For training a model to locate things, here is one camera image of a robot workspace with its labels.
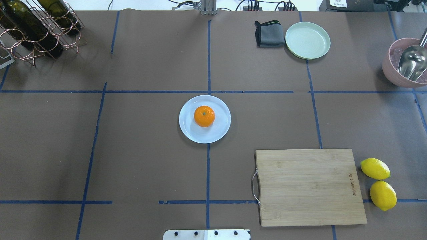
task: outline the bowl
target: bowl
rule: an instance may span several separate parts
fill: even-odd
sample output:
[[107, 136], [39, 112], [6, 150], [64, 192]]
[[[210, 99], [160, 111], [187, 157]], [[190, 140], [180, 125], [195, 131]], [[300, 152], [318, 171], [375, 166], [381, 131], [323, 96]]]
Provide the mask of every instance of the bowl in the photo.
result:
[[414, 82], [407, 79], [402, 74], [400, 74], [397, 71], [397, 69], [393, 66], [392, 58], [391, 58], [395, 49], [401, 48], [405, 50], [409, 46], [419, 45], [419, 44], [420, 44], [420, 40], [416, 38], [401, 38], [395, 41], [393, 44], [391, 44], [383, 60], [383, 72], [386, 78], [390, 82], [403, 88], [419, 88], [419, 87], [427, 86], [427, 82], [425, 83]]

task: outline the yellow lemon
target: yellow lemon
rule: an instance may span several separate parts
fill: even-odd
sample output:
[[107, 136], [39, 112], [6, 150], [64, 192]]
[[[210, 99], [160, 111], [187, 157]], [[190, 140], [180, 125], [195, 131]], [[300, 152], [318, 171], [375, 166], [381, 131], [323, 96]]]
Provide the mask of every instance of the yellow lemon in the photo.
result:
[[362, 172], [368, 177], [376, 180], [383, 180], [390, 177], [389, 167], [381, 160], [368, 158], [360, 162]]
[[397, 203], [395, 190], [384, 181], [376, 181], [370, 190], [372, 202], [383, 211], [387, 211]]

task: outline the metal ladle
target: metal ladle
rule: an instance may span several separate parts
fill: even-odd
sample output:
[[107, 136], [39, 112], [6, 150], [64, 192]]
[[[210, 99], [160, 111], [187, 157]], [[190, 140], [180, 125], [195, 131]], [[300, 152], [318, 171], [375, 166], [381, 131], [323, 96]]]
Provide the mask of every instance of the metal ladle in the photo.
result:
[[427, 69], [427, 28], [425, 29], [419, 46], [407, 47], [399, 60], [398, 72], [407, 79], [417, 82], [418, 78]]

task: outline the wine bottle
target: wine bottle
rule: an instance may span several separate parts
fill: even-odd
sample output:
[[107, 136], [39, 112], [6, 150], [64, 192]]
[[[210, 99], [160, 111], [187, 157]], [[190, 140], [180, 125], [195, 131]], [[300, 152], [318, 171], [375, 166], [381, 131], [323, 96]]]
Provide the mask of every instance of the wine bottle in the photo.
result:
[[70, 12], [63, 0], [37, 0], [40, 5], [54, 18], [61, 28], [65, 29], [68, 35], [76, 35], [82, 26]]
[[[16, 28], [15, 24], [13, 24], [13, 22], [11, 22], [3, 13], [2, 9], [2, 3], [0, 2], [0, 27], [3, 28], [4, 30], [7, 29], [14, 29]], [[23, 40], [23, 36], [22, 33], [20, 31], [17, 30], [11, 30], [7, 32], [13, 39], [21, 41], [21, 45], [24, 46], [26, 49], [32, 51], [34, 48], [34, 44], [30, 43], [26, 40]]]
[[3, 13], [30, 41], [36, 41], [37, 50], [46, 56], [54, 58], [62, 54], [63, 47], [58, 39], [34, 15], [26, 4], [20, 0], [0, 0], [3, 3]]

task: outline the wooden cutting board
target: wooden cutting board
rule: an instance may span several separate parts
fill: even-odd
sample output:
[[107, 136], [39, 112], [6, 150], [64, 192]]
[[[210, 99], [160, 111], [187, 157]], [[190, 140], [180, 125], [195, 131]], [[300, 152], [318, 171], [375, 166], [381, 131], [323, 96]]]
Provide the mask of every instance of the wooden cutting board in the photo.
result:
[[256, 150], [261, 226], [367, 224], [351, 149]]

